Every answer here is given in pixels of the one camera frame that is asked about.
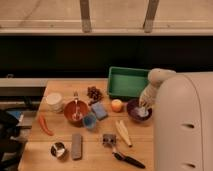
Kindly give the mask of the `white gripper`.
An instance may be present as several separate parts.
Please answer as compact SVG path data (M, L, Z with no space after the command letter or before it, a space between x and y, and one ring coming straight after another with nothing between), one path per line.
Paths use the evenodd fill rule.
M140 94L139 106L145 108L151 107L155 102L156 95L157 88L152 84L148 84Z

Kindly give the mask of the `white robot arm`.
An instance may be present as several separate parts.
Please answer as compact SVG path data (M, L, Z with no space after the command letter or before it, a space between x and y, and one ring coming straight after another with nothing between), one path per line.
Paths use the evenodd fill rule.
M153 109L154 171L213 171L213 72L155 68L139 104Z

